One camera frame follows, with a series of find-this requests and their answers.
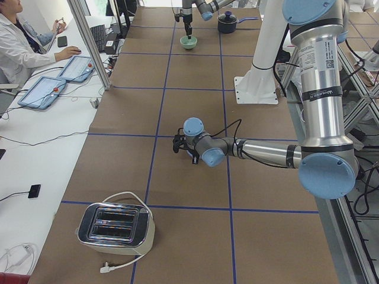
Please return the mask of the white toaster power plug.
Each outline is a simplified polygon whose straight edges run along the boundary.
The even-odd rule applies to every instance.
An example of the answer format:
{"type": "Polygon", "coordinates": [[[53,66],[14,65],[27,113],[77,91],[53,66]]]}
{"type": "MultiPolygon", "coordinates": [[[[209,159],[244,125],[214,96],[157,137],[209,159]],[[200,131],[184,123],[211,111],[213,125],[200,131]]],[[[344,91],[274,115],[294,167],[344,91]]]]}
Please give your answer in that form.
{"type": "Polygon", "coordinates": [[[109,273],[115,270],[115,266],[109,266],[109,264],[106,262],[103,267],[100,268],[100,273],[109,273]]]}

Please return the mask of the small black pad device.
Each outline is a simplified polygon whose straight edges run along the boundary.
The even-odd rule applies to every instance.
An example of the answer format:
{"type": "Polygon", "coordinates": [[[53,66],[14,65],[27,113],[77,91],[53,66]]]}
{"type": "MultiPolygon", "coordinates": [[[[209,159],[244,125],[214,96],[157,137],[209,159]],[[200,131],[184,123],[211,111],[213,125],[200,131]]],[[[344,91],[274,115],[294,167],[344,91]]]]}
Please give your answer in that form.
{"type": "Polygon", "coordinates": [[[34,199],[39,196],[41,184],[31,185],[28,192],[28,199],[34,199]]]}

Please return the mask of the blue teach pendant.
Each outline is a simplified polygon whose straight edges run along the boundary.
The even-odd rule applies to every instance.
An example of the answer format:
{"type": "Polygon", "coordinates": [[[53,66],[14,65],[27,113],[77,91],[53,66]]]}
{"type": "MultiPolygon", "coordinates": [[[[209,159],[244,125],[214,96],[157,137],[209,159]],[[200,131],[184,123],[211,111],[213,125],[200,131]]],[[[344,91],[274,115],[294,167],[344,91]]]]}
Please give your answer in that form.
{"type": "Polygon", "coordinates": [[[66,87],[67,81],[48,76],[40,77],[18,101],[21,107],[47,109],[66,87]]]}
{"type": "Polygon", "coordinates": [[[67,82],[84,82],[94,71],[94,64],[90,57],[73,56],[61,72],[58,78],[64,79],[67,82]]]}

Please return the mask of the dark blue saucepan with lid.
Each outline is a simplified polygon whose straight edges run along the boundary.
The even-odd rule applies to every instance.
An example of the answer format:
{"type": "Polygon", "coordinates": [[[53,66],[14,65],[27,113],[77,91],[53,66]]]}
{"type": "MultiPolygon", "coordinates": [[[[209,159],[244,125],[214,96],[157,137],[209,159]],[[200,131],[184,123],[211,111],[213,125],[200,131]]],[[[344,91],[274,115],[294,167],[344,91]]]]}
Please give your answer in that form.
{"type": "Polygon", "coordinates": [[[226,11],[223,14],[220,14],[218,16],[217,29],[220,33],[230,34],[236,30],[236,26],[238,24],[244,21],[254,21],[258,19],[259,19],[258,17],[244,17],[244,18],[238,19],[238,17],[235,16],[235,14],[233,14],[231,11],[226,11]]]}

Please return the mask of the black keyboard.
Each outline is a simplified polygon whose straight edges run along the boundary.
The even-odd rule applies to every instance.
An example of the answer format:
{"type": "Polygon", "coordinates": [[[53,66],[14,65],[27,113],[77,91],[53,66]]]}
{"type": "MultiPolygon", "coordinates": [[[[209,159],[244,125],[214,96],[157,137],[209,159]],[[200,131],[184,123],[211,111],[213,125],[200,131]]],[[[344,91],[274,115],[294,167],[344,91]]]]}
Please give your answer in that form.
{"type": "Polygon", "coordinates": [[[95,41],[95,45],[100,53],[103,53],[105,50],[106,44],[106,31],[105,25],[96,25],[90,28],[90,32],[95,41]]]}

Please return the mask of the aluminium frame post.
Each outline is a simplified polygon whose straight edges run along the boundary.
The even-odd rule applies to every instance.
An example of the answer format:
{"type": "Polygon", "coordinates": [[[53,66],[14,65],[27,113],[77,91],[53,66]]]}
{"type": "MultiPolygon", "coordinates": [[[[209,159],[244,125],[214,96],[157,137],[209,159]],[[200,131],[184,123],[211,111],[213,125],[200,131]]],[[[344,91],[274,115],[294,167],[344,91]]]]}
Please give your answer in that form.
{"type": "Polygon", "coordinates": [[[105,67],[102,63],[99,51],[96,47],[95,41],[90,31],[90,27],[88,26],[84,10],[81,4],[79,3],[79,0],[67,0],[67,2],[71,10],[71,13],[75,19],[79,33],[82,36],[83,42],[85,43],[89,55],[91,56],[91,59],[94,63],[95,69],[104,87],[104,90],[109,90],[109,88],[111,87],[111,82],[105,71],[105,67]]]}

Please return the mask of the blue teach pendant upper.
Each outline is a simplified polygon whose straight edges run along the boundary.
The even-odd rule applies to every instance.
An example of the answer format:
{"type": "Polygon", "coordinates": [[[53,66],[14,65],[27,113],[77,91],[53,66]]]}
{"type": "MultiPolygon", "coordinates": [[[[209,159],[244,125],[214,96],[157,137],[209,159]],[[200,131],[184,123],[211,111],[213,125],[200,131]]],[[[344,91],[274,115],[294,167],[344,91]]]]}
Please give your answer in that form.
{"type": "Polygon", "coordinates": [[[67,82],[84,82],[94,71],[94,64],[90,57],[73,56],[61,72],[58,78],[64,79],[67,82]]]}

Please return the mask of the white pedestal column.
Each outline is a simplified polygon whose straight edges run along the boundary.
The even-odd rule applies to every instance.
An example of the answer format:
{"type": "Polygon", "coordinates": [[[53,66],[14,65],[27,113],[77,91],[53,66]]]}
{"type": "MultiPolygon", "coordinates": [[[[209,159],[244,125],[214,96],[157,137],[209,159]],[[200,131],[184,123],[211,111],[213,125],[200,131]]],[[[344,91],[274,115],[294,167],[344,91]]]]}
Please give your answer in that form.
{"type": "Polygon", "coordinates": [[[288,37],[288,22],[282,13],[283,3],[267,2],[251,68],[244,76],[234,78],[236,102],[239,105],[278,104],[274,63],[282,41],[288,37]]]}

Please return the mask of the light green bowl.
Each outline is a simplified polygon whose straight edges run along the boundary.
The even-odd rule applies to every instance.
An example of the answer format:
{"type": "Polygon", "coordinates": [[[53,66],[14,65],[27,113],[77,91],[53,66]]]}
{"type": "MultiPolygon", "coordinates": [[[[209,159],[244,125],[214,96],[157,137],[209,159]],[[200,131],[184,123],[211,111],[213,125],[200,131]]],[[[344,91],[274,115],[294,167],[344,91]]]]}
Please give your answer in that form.
{"type": "Polygon", "coordinates": [[[180,38],[179,42],[184,49],[192,50],[197,46],[198,40],[195,36],[191,36],[191,38],[183,36],[180,38]]]}

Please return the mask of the person in white coat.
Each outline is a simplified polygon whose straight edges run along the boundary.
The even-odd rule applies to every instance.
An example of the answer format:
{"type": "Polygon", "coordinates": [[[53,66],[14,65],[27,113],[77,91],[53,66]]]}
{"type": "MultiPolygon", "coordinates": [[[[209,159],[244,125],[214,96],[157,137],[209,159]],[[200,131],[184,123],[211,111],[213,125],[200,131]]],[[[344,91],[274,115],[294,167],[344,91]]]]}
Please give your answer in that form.
{"type": "Polygon", "coordinates": [[[18,14],[23,11],[20,1],[1,1],[1,71],[9,83],[23,86],[36,68],[68,59],[79,49],[69,46],[60,52],[48,52],[44,48],[57,34],[65,30],[63,19],[56,20],[52,30],[38,34],[18,14]]]}

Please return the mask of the cream and chrome toaster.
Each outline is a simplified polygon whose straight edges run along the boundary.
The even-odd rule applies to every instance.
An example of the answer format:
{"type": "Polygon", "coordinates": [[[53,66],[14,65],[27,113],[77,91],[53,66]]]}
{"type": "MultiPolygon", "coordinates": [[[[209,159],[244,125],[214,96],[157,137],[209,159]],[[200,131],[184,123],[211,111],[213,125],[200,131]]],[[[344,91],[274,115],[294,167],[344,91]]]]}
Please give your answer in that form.
{"type": "Polygon", "coordinates": [[[143,205],[97,202],[86,208],[77,236],[101,253],[141,256],[153,246],[155,222],[143,205]]]}

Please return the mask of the black smartphone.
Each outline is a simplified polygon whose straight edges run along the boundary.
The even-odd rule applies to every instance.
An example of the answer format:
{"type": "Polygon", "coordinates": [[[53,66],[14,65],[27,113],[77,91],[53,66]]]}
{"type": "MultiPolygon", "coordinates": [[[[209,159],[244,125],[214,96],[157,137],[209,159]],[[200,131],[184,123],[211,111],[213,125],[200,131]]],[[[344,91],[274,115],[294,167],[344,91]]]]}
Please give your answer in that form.
{"type": "Polygon", "coordinates": [[[58,47],[67,47],[68,46],[68,39],[66,36],[60,36],[57,38],[57,46],[58,47]]]}

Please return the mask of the blue teach pendant lower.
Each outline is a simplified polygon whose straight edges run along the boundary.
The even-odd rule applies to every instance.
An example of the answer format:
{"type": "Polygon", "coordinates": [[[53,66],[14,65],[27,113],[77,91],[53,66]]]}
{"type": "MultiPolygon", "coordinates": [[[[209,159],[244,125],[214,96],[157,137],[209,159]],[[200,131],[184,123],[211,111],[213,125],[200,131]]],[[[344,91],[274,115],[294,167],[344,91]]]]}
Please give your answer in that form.
{"type": "Polygon", "coordinates": [[[21,107],[47,109],[66,87],[67,81],[48,76],[40,77],[18,101],[21,107]]]}

